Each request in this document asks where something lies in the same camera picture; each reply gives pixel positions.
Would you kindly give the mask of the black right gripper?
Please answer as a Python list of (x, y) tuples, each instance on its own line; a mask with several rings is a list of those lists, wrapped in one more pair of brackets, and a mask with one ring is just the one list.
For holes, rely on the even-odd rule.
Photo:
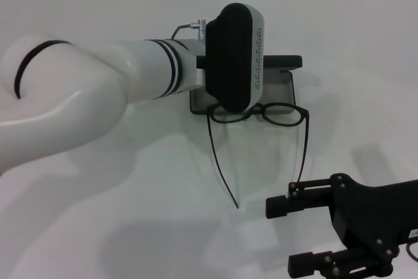
[(390, 276), (391, 261), (382, 260), (396, 257), (401, 244), (417, 240), (417, 181), (370, 187), (341, 173), (330, 179), (291, 182), (287, 195), (266, 199), (265, 215), (272, 219), (329, 206), (332, 196), (331, 218), (338, 236), (347, 247), (361, 248), (291, 255), (290, 277), (312, 276), (316, 271), (325, 278)]

